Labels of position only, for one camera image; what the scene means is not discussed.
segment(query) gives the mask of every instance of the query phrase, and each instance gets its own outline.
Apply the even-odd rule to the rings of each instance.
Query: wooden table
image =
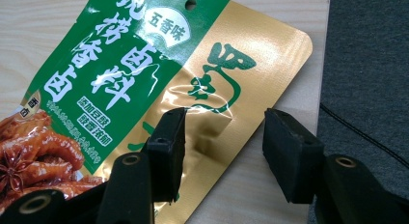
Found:
[[[19,105],[42,63],[88,0],[0,0],[0,119]],[[329,0],[233,0],[305,31],[314,52],[276,108],[316,133]],[[288,204],[261,151],[262,126],[188,223],[305,223]]]

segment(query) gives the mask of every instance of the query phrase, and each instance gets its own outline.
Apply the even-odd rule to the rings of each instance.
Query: plastic food bag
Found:
[[[180,198],[156,206],[158,223],[184,222],[311,52],[305,33],[230,0],[90,0],[13,119],[49,116],[39,126],[83,155],[70,181],[93,182],[189,107]]]

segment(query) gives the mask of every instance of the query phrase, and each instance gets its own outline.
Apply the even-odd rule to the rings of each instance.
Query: gray carpet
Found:
[[[409,0],[331,0],[321,102],[409,161]],[[409,199],[409,170],[322,110],[317,137]]]

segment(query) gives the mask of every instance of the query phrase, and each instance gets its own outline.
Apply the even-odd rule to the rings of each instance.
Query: screw hole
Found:
[[[50,195],[39,195],[37,197],[34,197],[27,202],[25,202],[23,205],[21,205],[19,211],[22,214],[31,214],[35,213],[37,211],[42,210],[45,208],[49,203],[51,202],[51,197]]]
[[[346,157],[338,157],[335,159],[335,161],[345,168],[355,168],[357,166],[355,161]]]
[[[138,163],[140,160],[140,158],[138,157],[138,155],[130,155],[127,156],[123,159],[123,164],[124,165],[133,165]]]
[[[187,0],[186,4],[184,4],[184,8],[187,11],[192,11],[192,10],[194,10],[196,8],[196,5],[197,5],[196,0]]]

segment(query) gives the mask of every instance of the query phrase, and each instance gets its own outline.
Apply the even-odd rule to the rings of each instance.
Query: star anise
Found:
[[[23,190],[21,173],[33,163],[31,160],[21,160],[22,150],[15,157],[3,150],[3,163],[0,163],[0,192],[7,192],[9,188],[14,191]]]

